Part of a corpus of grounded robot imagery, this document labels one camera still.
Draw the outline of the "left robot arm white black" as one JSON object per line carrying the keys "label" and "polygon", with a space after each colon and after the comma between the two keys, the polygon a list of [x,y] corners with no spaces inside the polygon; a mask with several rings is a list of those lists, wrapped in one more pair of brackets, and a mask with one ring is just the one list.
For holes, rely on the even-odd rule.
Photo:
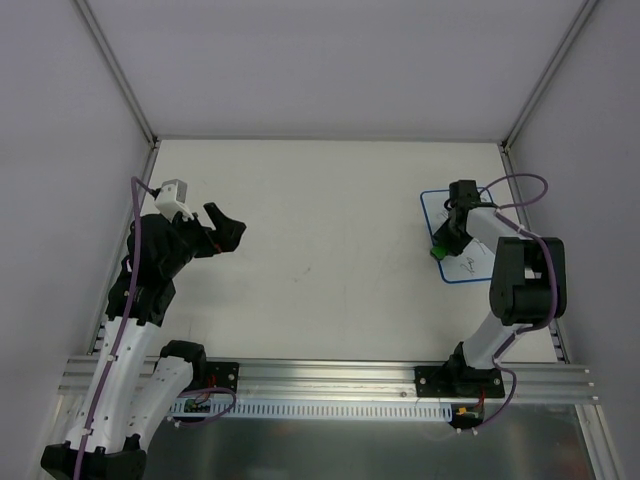
{"label": "left robot arm white black", "polygon": [[235,251],[246,230],[215,203],[204,210],[210,226],[180,213],[134,215],[84,403],[65,439],[46,446],[41,457],[41,468],[53,478],[142,478],[151,440],[175,400],[206,390],[205,348],[182,340],[167,343],[150,380],[138,384],[147,349],[175,296],[177,274],[194,259]]}

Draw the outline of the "green whiteboard eraser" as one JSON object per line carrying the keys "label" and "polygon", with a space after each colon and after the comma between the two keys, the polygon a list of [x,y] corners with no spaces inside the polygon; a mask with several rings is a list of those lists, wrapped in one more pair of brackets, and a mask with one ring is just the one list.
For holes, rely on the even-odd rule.
{"label": "green whiteboard eraser", "polygon": [[436,244],[430,250],[431,256],[437,261],[443,261],[445,258],[452,256],[450,248],[445,244]]}

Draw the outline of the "blue framed whiteboard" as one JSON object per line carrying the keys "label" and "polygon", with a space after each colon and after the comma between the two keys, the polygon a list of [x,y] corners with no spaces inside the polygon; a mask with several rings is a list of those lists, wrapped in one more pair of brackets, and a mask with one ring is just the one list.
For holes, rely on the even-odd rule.
{"label": "blue framed whiteboard", "polygon": [[[420,194],[420,202],[429,232],[430,247],[435,246],[434,234],[448,218],[444,204],[447,189],[427,190]],[[477,239],[472,240],[459,256],[436,259],[441,279],[450,285],[488,282],[494,264],[494,254]]]}

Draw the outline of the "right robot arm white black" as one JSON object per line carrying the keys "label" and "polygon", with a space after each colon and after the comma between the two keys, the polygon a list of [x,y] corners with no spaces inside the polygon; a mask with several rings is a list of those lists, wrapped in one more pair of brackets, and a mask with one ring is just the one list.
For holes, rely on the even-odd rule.
{"label": "right robot arm white black", "polygon": [[431,256],[438,261],[460,257],[474,240],[490,251],[490,313],[424,385],[439,396],[501,398],[504,355],[566,310],[564,243],[507,218],[502,206],[482,199],[474,180],[451,183],[444,208],[447,218],[433,234]]}

